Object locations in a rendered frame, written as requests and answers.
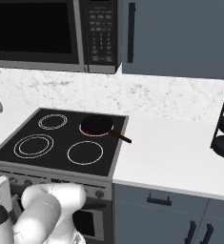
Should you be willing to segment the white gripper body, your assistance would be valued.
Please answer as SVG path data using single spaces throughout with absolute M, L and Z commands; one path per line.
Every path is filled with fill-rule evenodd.
M 10 182 L 4 176 L 0 176 L 0 205 L 2 205 L 9 213 L 12 210 Z

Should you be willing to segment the black and grey stove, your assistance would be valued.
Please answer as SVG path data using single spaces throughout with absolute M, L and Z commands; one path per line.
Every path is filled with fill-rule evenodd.
M 88 112 L 37 109 L 0 145 L 0 174 L 15 177 L 10 192 L 21 196 L 26 179 L 35 184 L 75 183 L 87 197 L 102 190 L 112 202 L 112 175 L 121 148 L 109 133 L 81 131 Z

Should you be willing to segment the oven door with window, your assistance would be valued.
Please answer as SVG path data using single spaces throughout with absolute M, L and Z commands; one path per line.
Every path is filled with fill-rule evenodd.
M 112 202 L 105 193 L 100 199 L 88 196 L 84 207 L 73 214 L 73 223 L 86 244 L 113 244 Z

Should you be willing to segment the black frying pan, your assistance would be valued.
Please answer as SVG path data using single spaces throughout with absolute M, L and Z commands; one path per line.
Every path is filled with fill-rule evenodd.
M 131 143 L 130 138 L 115 131 L 112 119 L 108 115 L 93 114 L 85 117 L 81 122 L 81 131 L 88 135 L 102 135 L 105 133 L 112 134 L 127 143 Z

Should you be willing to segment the blue-grey drawer front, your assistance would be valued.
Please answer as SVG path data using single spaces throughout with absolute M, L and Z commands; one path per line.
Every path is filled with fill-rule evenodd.
M 206 209 L 206 215 L 224 219 L 224 200 L 210 199 Z
M 126 186 L 115 184 L 114 187 L 114 199 L 117 201 L 142 204 L 142 205 L 151 205 L 151 206 L 161 206 L 166 208 L 173 209 L 197 209 L 204 208 L 208 199 L 199 196 L 187 195 L 182 193 L 171 193 L 163 192 L 159 190 L 139 188 L 135 186 Z M 151 194 L 154 198 L 166 199 L 168 196 L 172 201 L 172 206 L 163 206 L 147 202 L 147 197 Z

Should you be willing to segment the blue-grey base cupboard door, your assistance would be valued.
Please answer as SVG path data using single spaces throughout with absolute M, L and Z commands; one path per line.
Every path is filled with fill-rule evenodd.
M 203 239 L 206 233 L 207 224 L 212 224 L 214 227 L 214 232 L 209 241 L 209 244 L 224 244 L 224 219 L 210 217 L 206 214 L 202 220 L 202 234 L 199 237 L 198 243 L 200 244 L 200 241 Z
M 114 244 L 185 244 L 193 221 L 201 217 L 135 204 L 114 202 Z

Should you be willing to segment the microwave oven door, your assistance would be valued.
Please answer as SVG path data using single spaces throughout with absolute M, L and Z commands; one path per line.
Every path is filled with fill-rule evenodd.
M 0 0 L 0 68 L 83 72 L 79 0 Z

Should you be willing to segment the black and steel microwave oven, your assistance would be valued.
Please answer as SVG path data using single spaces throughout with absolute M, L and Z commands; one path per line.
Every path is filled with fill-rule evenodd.
M 121 63 L 119 0 L 79 0 L 86 73 L 115 73 Z

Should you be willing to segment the blue-grey wall cupboard door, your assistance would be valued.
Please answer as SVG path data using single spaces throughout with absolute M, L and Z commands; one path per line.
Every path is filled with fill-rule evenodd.
M 129 3 L 135 3 L 127 62 Z M 122 72 L 224 80 L 224 0 L 123 0 Z

